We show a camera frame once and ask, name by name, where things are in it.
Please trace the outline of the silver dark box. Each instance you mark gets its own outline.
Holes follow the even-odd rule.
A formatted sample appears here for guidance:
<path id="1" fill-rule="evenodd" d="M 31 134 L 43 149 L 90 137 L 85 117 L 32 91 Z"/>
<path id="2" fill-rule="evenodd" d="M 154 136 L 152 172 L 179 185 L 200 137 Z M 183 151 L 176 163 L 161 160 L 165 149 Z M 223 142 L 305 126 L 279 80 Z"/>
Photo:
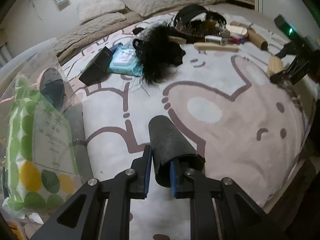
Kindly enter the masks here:
<path id="1" fill-rule="evenodd" d="M 224 38 L 221 36 L 215 36 L 215 35 L 207 35 L 204 37 L 205 42 L 219 44 L 219 45 L 226 45 L 233 42 L 231 38 Z"/>

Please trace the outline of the folded beige blanket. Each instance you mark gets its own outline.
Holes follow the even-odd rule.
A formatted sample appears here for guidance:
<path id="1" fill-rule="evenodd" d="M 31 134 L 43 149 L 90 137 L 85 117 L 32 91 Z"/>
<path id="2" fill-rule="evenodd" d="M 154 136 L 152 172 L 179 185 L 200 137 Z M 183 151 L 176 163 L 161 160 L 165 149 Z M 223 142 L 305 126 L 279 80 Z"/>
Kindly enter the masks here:
<path id="1" fill-rule="evenodd" d="M 134 11 L 126 14 L 115 12 L 77 25 L 58 38 L 53 45 L 58 61 L 62 62 L 77 49 L 142 20 L 143 18 Z"/>

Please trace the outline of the brown cardboard tube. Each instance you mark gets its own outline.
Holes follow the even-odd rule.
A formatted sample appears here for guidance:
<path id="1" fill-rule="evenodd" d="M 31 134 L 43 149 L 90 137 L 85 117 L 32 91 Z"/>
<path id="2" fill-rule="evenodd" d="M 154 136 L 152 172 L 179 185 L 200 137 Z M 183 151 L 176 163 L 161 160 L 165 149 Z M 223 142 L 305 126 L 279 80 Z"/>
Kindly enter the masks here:
<path id="1" fill-rule="evenodd" d="M 252 30 L 248 30 L 248 38 L 258 48 L 267 51 L 268 42 L 261 35 L 255 33 Z"/>

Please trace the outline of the flat wooden oval board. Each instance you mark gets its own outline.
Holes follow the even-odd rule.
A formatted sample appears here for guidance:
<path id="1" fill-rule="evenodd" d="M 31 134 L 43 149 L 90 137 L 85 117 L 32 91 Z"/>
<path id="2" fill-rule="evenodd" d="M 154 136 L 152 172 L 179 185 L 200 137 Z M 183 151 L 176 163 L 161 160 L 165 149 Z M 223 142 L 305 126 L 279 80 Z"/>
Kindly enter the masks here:
<path id="1" fill-rule="evenodd" d="M 194 48 L 197 50 L 211 50 L 211 51 L 230 51 L 230 52 L 239 51 L 238 46 L 220 45 L 220 44 L 207 43 L 207 42 L 196 42 L 194 43 Z"/>

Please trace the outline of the teal wet wipes pack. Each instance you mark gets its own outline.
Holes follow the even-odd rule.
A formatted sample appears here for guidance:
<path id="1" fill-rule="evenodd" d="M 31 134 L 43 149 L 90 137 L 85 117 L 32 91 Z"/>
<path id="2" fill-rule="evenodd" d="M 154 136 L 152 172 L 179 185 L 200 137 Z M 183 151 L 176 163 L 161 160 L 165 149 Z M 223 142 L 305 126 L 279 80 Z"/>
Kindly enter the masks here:
<path id="1" fill-rule="evenodd" d="M 138 62 L 134 48 L 119 46 L 113 54 L 107 72 L 141 77 L 142 65 Z"/>

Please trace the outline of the black feather accessory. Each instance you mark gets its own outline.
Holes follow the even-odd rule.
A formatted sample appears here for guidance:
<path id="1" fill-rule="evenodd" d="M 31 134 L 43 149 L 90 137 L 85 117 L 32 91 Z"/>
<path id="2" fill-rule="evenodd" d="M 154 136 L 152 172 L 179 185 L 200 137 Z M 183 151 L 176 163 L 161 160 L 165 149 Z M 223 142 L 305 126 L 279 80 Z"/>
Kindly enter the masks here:
<path id="1" fill-rule="evenodd" d="M 170 68 L 183 63 L 186 52 L 172 41 L 177 31 L 167 22 L 144 29 L 139 38 L 132 41 L 138 63 L 142 67 L 140 83 L 156 86 L 172 74 Z"/>

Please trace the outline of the red blue carton box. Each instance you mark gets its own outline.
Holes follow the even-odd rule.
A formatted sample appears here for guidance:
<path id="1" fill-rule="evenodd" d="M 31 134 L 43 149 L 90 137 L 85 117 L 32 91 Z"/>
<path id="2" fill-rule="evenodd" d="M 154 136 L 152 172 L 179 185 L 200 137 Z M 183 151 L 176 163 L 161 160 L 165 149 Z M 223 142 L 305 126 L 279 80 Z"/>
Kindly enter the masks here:
<path id="1" fill-rule="evenodd" d="M 246 40 L 244 36 L 241 35 L 231 35 L 234 44 L 243 44 Z"/>

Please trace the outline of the left beige pillow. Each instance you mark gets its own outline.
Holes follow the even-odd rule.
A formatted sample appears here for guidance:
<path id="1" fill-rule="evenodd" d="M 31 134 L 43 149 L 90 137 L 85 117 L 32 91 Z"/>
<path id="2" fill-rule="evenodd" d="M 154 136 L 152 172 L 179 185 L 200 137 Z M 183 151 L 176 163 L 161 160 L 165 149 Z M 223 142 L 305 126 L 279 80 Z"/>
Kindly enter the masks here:
<path id="1" fill-rule="evenodd" d="M 79 23 L 84 24 L 101 15 L 125 9 L 122 0 L 84 0 L 77 5 Z"/>

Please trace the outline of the green dotted wipes pack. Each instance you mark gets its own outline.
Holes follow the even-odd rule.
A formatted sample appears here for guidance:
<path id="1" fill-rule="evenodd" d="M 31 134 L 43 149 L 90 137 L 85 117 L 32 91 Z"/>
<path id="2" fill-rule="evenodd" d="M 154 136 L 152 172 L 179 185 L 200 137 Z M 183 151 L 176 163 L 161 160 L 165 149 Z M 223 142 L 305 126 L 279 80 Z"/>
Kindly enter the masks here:
<path id="1" fill-rule="evenodd" d="M 15 210 L 55 209 L 81 186 L 69 122 L 58 111 L 10 111 L 7 205 Z"/>

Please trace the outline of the pink bunny phone stand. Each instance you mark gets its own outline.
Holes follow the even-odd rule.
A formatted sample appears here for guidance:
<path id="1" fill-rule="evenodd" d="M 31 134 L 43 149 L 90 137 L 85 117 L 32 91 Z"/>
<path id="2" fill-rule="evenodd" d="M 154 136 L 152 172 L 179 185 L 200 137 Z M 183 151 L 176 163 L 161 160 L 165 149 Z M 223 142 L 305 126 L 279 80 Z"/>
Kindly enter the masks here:
<path id="1" fill-rule="evenodd" d="M 18 74 L 7 77 L 1 84 L 1 114 L 22 108 L 29 114 L 34 114 L 36 108 L 47 113 L 61 112 L 65 100 L 65 82 L 55 68 L 43 70 L 34 81 Z"/>

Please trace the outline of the black foam tube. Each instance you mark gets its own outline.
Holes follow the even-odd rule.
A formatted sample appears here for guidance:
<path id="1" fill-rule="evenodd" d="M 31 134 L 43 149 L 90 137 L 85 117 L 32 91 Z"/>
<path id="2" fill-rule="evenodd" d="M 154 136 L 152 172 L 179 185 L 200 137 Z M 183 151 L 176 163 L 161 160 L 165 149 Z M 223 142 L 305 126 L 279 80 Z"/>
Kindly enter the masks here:
<path id="1" fill-rule="evenodd" d="M 171 187 L 170 165 L 173 161 L 181 162 L 185 168 L 203 170 L 205 159 L 167 116 L 158 115 L 150 120 L 149 137 L 156 182 L 162 187 Z"/>

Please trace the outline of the clear plastic storage bin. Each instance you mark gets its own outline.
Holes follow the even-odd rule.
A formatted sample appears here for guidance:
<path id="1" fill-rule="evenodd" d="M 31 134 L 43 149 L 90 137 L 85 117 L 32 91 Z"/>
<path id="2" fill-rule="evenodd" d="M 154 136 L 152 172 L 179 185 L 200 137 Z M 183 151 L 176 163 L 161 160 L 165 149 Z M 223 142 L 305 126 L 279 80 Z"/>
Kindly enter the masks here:
<path id="1" fill-rule="evenodd" d="M 42 42 L 1 68 L 1 221 L 30 239 L 91 175 L 81 100 Z"/>

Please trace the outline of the black cap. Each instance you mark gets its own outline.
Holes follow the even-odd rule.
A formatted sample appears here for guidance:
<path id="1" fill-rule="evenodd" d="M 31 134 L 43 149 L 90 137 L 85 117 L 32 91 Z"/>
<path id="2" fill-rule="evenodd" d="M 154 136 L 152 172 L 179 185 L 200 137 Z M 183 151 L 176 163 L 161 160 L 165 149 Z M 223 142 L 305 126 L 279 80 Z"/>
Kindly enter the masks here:
<path id="1" fill-rule="evenodd" d="M 200 14 L 205 14 L 206 19 L 216 21 L 217 23 L 227 24 L 226 19 L 219 13 L 209 11 L 205 7 L 198 4 L 191 4 L 182 8 L 174 18 L 174 27 L 179 23 L 186 25 L 193 18 L 199 16 Z"/>

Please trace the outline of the thick wooden oval block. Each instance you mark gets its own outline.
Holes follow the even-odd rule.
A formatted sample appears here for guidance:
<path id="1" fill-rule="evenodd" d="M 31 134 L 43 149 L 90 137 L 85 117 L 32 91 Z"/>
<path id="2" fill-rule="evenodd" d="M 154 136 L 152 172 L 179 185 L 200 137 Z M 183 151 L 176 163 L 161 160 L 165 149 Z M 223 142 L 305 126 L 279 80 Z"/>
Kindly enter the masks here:
<path id="1" fill-rule="evenodd" d="M 269 61 L 268 61 L 268 67 L 267 67 L 268 77 L 271 77 L 274 74 L 278 74 L 279 72 L 282 72 L 283 70 L 284 70 L 283 61 L 275 55 L 270 56 Z"/>

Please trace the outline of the bunny print bed sheet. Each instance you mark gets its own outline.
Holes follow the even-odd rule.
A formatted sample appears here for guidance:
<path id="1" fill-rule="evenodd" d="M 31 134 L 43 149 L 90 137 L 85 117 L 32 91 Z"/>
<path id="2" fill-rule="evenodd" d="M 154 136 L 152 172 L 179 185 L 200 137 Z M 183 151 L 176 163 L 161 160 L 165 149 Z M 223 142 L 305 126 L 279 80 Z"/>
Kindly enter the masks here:
<path id="1" fill-rule="evenodd" d="M 84 137 L 77 157 L 82 181 L 107 180 L 129 168 L 149 143 L 148 124 L 167 116 L 205 160 L 205 174 L 231 177 L 267 213 L 293 210 L 315 170 L 303 159 L 319 86 L 304 77 L 280 88 L 266 74 L 269 53 L 251 44 L 238 52 L 199 51 L 191 44 L 162 83 L 111 74 L 86 86 L 79 77 L 103 47 L 133 40 L 128 26 L 63 64 L 79 104 L 71 123 Z"/>

